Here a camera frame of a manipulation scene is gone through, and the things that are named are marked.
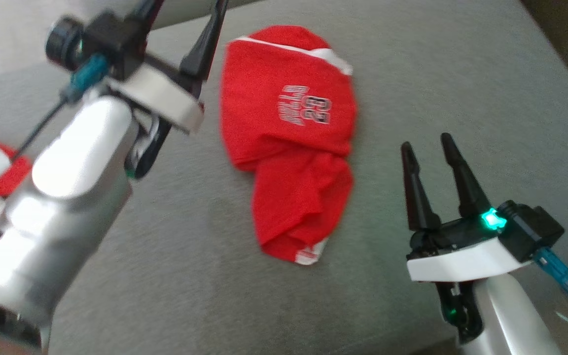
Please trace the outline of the red shorts white trim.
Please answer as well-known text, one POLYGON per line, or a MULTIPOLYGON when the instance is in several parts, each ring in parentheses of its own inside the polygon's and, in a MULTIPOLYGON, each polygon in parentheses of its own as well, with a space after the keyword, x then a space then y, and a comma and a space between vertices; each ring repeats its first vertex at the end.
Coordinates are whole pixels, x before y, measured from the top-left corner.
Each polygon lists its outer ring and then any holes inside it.
POLYGON ((254 175, 252 215, 265 254, 317 263, 349 200, 357 117, 353 67, 301 26, 227 44, 220 131, 234 168, 254 175))

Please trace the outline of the wide grey sofa seat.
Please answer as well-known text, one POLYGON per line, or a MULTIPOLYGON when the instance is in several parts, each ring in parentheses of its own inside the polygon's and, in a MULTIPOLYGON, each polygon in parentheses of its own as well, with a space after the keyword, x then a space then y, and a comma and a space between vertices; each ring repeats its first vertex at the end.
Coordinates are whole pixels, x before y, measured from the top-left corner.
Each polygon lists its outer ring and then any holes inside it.
POLYGON ((311 267, 255 242, 253 177, 219 132, 218 48, 194 137, 172 133, 54 317, 50 355, 403 355, 453 337, 406 268, 400 145, 434 211, 458 216, 440 146, 453 135, 490 200, 541 205, 566 233, 568 70, 517 0, 266 0, 221 40, 307 27, 354 68, 359 114, 344 216, 311 267))

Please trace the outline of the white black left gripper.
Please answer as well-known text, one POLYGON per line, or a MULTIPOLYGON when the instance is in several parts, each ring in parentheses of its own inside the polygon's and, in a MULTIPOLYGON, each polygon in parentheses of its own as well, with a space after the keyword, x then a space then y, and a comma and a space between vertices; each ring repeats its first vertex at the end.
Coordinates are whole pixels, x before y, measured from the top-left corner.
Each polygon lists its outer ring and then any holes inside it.
MULTIPOLYGON (((164 2, 140 0, 134 9, 134 20, 144 30, 151 30, 164 2)), ((208 79, 228 2, 215 1, 208 23, 183 57, 180 71, 151 56, 128 79, 108 80, 112 94, 126 101, 133 118, 136 111, 151 118, 149 129, 135 120, 137 134, 125 160, 129 177, 142 179, 148 174, 171 130, 193 135, 201 128, 204 121, 204 108, 199 101, 202 83, 194 79, 208 79)))

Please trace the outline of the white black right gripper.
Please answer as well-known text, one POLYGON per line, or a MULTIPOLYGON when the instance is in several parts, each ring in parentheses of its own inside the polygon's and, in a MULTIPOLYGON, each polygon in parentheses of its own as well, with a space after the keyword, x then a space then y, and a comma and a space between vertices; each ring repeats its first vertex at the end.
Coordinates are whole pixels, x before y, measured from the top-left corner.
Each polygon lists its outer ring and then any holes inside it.
POLYGON ((531 301, 511 272, 519 263, 498 240, 506 224, 460 153, 452 135, 440 142, 451 167, 462 218, 442 223, 433 213, 410 142, 401 145, 407 221, 413 235, 410 278, 432 283, 444 321, 459 344, 530 344, 531 301))

